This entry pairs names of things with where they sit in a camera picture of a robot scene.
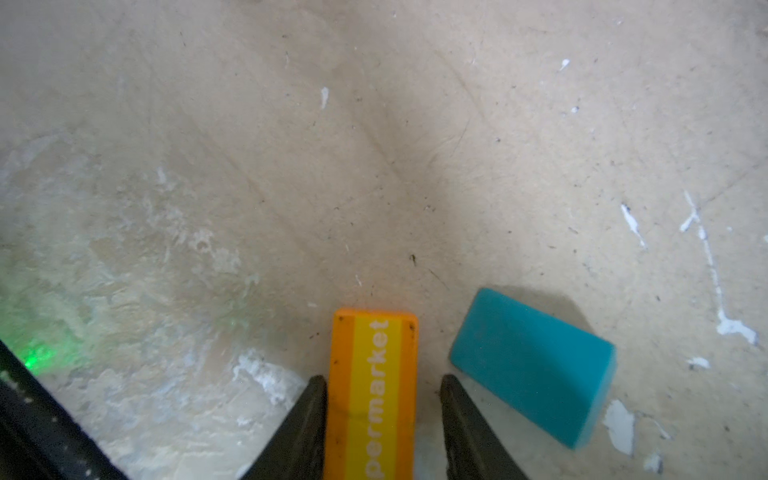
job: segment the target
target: beige surface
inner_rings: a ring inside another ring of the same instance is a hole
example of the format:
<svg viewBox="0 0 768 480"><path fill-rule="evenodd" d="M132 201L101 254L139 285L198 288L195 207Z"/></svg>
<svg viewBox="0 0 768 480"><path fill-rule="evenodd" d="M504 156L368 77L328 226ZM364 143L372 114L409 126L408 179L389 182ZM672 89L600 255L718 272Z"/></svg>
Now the beige surface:
<svg viewBox="0 0 768 480"><path fill-rule="evenodd" d="M572 452L466 382L533 480L649 478L656 449L762 478L765 351L717 334L678 227L687 190L768 335L766 28L764 0L4 0L0 336L58 349L42 380L132 478L235 478L335 308L410 310L415 477L444 478L435 391L496 286L615 343L611 398L674 436Z"/></svg>

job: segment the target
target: orange block's edge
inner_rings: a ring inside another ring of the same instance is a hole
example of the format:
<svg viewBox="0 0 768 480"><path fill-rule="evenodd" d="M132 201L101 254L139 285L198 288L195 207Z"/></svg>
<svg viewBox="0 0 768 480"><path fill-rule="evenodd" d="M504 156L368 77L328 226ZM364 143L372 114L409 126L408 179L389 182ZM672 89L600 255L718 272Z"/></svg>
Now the orange block's edge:
<svg viewBox="0 0 768 480"><path fill-rule="evenodd" d="M333 318L325 480L410 480L419 321L343 308Z"/></svg>

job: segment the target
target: teal block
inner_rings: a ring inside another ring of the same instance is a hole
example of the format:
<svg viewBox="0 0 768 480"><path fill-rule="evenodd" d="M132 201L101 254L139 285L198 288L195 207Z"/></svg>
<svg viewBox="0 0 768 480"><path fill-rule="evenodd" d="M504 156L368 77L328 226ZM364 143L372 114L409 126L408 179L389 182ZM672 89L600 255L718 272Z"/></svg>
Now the teal block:
<svg viewBox="0 0 768 480"><path fill-rule="evenodd" d="M490 289L475 297L450 358L572 449L589 441L616 372L611 343Z"/></svg>

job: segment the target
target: teal block's top face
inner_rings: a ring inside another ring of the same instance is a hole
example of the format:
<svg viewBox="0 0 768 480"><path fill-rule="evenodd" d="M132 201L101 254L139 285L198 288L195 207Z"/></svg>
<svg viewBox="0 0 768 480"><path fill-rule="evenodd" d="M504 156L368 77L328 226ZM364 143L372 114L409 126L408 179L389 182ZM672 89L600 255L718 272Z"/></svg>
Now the teal block's top face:
<svg viewBox="0 0 768 480"><path fill-rule="evenodd" d="M489 289L451 362L571 448L589 439L616 369L609 342Z"/></svg>

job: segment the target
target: orange block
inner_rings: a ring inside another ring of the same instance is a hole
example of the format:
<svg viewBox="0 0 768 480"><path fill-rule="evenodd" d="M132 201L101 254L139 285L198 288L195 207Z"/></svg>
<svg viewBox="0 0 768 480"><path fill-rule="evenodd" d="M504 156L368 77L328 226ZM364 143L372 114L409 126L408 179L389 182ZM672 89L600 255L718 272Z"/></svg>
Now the orange block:
<svg viewBox="0 0 768 480"><path fill-rule="evenodd" d="M324 480L413 478L418 344L411 313L336 312Z"/></svg>

